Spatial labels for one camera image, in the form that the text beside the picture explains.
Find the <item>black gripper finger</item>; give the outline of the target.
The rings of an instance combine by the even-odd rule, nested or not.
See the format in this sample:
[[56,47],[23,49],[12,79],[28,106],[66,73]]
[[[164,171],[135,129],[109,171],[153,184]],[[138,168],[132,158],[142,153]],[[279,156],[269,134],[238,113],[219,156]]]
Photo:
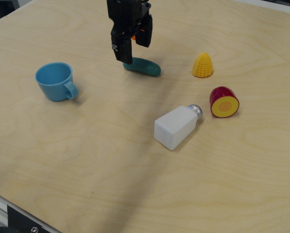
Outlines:
[[130,38],[112,37],[112,50],[118,61],[125,64],[132,63],[132,45]]
[[140,22],[137,33],[135,34],[136,44],[148,48],[151,43],[153,30],[153,20],[151,15],[146,15]]

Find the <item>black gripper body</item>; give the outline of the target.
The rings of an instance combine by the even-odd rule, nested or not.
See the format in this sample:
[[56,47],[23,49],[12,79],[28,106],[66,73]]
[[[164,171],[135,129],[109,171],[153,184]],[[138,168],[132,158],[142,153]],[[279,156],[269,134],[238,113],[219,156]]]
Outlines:
[[132,38],[138,31],[141,20],[151,15],[147,0],[108,0],[108,15],[113,21],[111,37]]

